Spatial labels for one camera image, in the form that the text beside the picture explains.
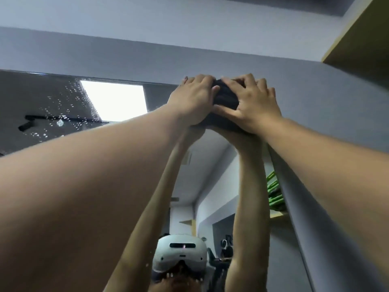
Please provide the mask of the person's right hand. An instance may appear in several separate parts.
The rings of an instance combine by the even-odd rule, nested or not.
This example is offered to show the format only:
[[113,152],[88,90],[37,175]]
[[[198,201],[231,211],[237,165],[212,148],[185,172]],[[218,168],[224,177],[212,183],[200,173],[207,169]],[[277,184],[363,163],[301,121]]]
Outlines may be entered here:
[[236,110],[241,112],[239,119],[229,119],[247,132],[265,138],[271,131],[271,126],[282,119],[280,108],[276,101],[268,98],[268,87],[265,78],[256,80],[258,91],[236,92],[235,78],[223,77],[221,80],[237,95],[239,105]]

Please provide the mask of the person's left hand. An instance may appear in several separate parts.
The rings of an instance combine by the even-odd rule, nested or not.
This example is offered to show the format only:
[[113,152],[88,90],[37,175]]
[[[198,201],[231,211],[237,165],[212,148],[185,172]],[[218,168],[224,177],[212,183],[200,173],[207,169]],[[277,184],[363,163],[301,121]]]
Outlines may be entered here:
[[186,76],[171,93],[167,108],[182,127],[189,127],[202,121],[211,112],[211,86],[215,77],[198,74]]

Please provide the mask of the dark cleaning cloth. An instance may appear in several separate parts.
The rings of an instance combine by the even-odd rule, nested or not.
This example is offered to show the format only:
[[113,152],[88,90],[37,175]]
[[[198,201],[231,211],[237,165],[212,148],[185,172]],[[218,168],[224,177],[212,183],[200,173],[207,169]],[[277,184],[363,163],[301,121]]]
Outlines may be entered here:
[[[213,105],[219,105],[223,107],[227,107],[232,110],[236,110],[239,105],[239,100],[237,95],[221,80],[214,80],[212,83],[212,87],[219,86],[219,91],[213,98]],[[250,132],[245,131],[241,127],[239,127],[236,123],[231,120],[218,115],[214,112],[209,112],[202,121],[192,125],[192,127],[203,127],[210,128],[216,127],[220,129],[224,129],[230,132],[241,133],[245,135],[253,135]]]

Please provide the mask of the person's right forearm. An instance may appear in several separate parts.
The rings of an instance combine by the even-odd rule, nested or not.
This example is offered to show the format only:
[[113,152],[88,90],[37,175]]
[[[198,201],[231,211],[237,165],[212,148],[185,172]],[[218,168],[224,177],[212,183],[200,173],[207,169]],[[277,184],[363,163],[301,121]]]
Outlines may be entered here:
[[389,153],[283,117],[260,119],[258,133],[354,240],[389,289]]

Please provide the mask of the person's left forearm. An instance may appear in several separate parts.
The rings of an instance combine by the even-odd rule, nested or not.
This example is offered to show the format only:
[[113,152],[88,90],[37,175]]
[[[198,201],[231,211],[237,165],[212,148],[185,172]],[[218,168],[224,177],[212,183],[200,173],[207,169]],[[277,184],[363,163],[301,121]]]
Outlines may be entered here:
[[166,104],[0,158],[0,292],[102,292],[189,118]]

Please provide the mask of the green plant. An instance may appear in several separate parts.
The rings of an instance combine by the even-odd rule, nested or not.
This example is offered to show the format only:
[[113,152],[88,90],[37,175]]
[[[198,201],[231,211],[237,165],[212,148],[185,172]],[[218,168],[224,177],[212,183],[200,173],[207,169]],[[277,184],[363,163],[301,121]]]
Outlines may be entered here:
[[266,181],[270,210],[286,212],[287,207],[275,171],[266,177]]

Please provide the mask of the wooden wall shelf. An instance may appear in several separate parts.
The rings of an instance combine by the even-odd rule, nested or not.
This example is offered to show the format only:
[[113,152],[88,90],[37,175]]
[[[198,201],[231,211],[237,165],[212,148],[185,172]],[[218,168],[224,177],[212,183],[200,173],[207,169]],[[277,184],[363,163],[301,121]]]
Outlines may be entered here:
[[389,91],[389,0],[370,0],[322,58]]

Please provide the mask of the large wall mirror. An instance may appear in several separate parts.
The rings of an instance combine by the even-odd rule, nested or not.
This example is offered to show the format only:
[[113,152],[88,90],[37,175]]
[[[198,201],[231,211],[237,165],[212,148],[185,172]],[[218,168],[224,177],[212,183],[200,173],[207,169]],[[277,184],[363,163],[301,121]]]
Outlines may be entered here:
[[[169,98],[176,85],[77,78],[0,70],[0,157],[62,137],[129,119],[153,111]],[[173,192],[172,205],[193,206],[200,189],[230,145],[216,132],[207,130],[184,157]],[[163,233],[173,234],[177,218],[169,218]],[[235,214],[200,227],[206,244],[219,254],[217,240],[232,235]],[[274,218],[270,236],[268,292],[312,292],[289,218]]]

